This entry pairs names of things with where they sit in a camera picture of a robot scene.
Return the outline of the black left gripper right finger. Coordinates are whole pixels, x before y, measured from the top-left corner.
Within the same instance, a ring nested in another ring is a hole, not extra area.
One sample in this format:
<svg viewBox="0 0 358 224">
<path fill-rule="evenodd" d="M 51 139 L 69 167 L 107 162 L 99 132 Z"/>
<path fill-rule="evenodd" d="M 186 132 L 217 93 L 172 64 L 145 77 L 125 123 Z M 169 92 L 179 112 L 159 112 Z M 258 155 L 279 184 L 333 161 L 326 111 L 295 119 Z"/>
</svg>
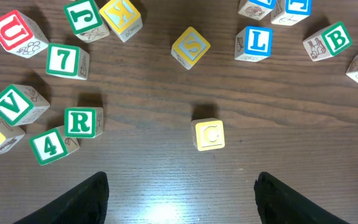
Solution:
<svg viewBox="0 0 358 224">
<path fill-rule="evenodd" d="M 254 192 L 263 224 L 348 224 L 268 172 L 259 174 Z"/>
</svg>

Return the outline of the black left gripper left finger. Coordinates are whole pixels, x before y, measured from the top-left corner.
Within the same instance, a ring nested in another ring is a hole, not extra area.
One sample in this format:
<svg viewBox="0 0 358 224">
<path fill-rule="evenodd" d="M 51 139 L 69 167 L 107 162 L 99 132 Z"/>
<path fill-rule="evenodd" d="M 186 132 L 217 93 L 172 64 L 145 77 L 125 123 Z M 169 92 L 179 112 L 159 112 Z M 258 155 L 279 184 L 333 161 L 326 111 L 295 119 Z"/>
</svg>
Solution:
<svg viewBox="0 0 358 224">
<path fill-rule="evenodd" d="M 103 224 L 108 198 L 107 174 L 99 171 L 15 224 Z"/>
</svg>

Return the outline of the yellow C block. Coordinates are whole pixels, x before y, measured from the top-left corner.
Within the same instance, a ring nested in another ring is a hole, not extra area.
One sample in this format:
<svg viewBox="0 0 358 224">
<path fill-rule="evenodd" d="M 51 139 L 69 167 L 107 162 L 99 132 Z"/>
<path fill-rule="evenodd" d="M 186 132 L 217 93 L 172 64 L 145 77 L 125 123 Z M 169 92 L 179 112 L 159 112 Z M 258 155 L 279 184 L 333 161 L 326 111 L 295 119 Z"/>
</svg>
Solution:
<svg viewBox="0 0 358 224">
<path fill-rule="evenodd" d="M 220 119 L 205 118 L 191 122 L 193 144 L 199 151 L 225 147 L 224 126 Z"/>
</svg>

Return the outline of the green B block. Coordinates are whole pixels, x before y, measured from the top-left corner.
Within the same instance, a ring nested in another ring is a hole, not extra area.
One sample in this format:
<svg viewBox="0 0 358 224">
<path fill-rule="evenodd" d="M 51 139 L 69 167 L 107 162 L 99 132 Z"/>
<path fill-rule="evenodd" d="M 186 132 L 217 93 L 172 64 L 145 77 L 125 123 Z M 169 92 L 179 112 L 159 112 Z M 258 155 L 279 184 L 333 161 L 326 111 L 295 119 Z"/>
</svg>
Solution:
<svg viewBox="0 0 358 224">
<path fill-rule="evenodd" d="M 351 45 L 352 38 L 342 21 L 319 30 L 303 41 L 313 62 L 335 57 Z"/>
</svg>

